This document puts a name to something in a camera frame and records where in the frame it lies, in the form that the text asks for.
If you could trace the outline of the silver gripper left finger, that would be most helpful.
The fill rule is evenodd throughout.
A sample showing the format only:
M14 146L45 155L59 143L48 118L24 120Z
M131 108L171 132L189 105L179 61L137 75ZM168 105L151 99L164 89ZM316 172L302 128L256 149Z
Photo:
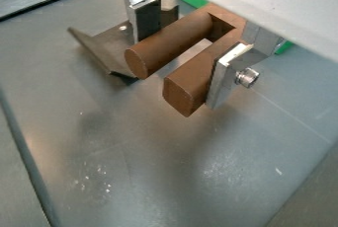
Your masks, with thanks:
M161 0L124 0L124 4L135 42L139 42L160 30Z

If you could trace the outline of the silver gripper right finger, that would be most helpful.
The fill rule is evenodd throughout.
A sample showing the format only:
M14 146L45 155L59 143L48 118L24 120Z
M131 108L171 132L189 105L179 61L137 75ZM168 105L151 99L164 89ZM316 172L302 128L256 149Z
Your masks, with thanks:
M238 85L255 85L260 74L252 66L274 55L282 43L279 35L251 22L246 24L240 39L214 62L206 106L216 109Z

